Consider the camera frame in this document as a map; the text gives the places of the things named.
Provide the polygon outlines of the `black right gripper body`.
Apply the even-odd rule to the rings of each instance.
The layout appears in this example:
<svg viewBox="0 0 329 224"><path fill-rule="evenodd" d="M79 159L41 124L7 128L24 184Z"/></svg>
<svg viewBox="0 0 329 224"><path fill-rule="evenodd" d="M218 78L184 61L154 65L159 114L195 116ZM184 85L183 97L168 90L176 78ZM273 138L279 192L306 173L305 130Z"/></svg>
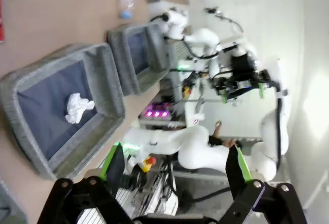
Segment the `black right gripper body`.
<svg viewBox="0 0 329 224"><path fill-rule="evenodd" d="M253 89L258 89L258 83L268 85L270 76L267 71L233 74L231 77L214 79L214 90L221 96L221 90L227 88L227 98L237 98Z"/></svg>

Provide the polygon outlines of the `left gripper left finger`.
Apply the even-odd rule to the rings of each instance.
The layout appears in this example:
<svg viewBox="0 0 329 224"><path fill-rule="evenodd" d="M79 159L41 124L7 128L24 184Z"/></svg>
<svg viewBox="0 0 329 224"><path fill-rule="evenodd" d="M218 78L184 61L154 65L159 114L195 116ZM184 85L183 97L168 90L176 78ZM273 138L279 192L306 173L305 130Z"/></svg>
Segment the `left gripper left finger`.
<svg viewBox="0 0 329 224"><path fill-rule="evenodd" d="M96 209L105 223L133 223L116 200L125 169L121 144L114 145L101 172L74 183L69 178L55 181L38 223L77 223L84 210Z"/></svg>

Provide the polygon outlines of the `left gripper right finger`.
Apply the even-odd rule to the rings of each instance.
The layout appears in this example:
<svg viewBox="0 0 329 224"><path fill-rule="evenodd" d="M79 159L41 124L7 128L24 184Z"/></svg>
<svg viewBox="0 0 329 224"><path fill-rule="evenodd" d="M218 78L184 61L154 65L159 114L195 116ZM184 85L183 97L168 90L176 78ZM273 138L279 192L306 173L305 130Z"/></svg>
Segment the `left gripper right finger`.
<svg viewBox="0 0 329 224"><path fill-rule="evenodd" d="M245 223L253 212L264 214L268 223L307 223L294 186L253 179L237 147L229 150L226 175L233 203L218 223Z"/></svg>

